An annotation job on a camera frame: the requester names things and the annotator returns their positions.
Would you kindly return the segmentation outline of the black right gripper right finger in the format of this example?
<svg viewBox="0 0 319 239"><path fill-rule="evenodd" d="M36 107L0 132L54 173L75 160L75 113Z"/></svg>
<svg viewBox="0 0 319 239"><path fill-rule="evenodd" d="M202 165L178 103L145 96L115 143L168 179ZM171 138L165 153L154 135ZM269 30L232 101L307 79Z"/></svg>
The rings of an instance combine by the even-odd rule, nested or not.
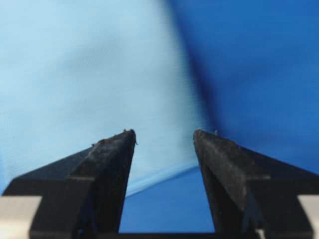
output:
<svg viewBox="0 0 319 239"><path fill-rule="evenodd" d="M200 129L193 142L216 238L318 238L317 174Z"/></svg>

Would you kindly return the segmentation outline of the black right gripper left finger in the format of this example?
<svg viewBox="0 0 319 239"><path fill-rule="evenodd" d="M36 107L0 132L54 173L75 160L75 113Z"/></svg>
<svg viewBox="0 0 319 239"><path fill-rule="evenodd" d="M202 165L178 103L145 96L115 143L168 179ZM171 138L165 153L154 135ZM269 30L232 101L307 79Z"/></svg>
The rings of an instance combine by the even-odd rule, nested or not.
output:
<svg viewBox="0 0 319 239"><path fill-rule="evenodd" d="M92 239L119 230L136 134L126 130L14 178L1 196L3 239Z"/></svg>

